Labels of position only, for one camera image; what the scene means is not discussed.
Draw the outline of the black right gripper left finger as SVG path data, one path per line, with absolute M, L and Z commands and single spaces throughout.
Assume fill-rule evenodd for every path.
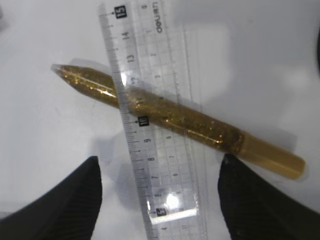
M 102 205 L 102 177 L 91 156 L 58 185 L 0 221 L 2 240 L 90 240 Z

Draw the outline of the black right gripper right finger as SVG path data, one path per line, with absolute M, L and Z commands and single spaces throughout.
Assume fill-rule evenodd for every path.
M 290 198 L 238 158 L 225 154 L 217 191 L 233 240 L 318 240 L 320 215 Z

